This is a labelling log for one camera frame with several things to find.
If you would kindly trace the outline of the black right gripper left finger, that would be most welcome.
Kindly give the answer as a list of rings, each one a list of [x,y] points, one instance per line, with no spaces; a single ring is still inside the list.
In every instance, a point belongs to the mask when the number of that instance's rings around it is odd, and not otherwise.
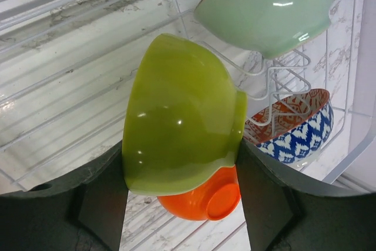
[[[1,195],[1,250],[119,250],[128,196],[121,149]]]

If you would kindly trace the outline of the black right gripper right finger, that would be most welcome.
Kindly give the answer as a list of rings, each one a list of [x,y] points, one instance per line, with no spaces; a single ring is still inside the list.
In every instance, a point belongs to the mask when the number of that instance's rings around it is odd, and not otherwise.
[[[252,250],[375,250],[375,193],[311,178],[240,143],[236,161]]]

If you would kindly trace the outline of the red-orange bowl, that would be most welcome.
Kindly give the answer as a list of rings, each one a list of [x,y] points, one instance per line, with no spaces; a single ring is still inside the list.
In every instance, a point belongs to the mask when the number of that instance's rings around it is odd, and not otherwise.
[[[186,220],[222,220],[241,199],[236,168],[220,168],[197,188],[179,195],[159,196],[160,204],[171,214]]]

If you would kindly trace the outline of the blue patterned red-inside bowl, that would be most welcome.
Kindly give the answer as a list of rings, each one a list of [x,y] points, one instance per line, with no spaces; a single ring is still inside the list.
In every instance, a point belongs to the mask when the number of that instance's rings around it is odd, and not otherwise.
[[[266,155],[293,164],[323,145],[333,129],[330,93],[311,89],[283,98],[245,122],[244,137]]]

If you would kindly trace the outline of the lime green bowl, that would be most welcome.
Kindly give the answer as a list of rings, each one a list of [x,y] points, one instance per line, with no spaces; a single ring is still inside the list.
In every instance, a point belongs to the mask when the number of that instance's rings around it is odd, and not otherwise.
[[[126,110],[128,189],[177,195],[234,166],[246,113],[247,94],[216,55],[172,34],[157,36],[137,70]]]

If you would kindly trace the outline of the mint green flower bowl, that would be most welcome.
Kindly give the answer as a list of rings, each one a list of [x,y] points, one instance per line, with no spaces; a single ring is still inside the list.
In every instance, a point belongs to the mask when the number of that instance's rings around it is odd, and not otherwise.
[[[274,59],[331,25],[334,0],[201,0],[195,19],[220,40]]]

